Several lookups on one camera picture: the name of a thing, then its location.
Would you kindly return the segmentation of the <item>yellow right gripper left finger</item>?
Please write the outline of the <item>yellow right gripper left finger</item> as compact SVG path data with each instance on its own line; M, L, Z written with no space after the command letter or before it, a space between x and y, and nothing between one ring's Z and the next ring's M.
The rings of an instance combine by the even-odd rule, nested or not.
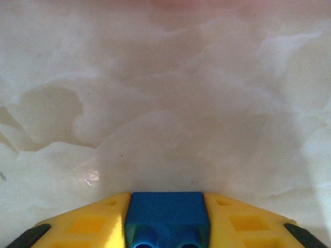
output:
M124 222L131 193L119 193L43 220L10 247L126 247Z

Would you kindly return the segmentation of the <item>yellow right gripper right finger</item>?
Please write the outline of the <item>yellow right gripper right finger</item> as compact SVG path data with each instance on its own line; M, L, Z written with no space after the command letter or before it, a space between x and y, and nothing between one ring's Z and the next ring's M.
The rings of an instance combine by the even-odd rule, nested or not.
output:
M203 196L209 247L327 247L292 219L217 193Z

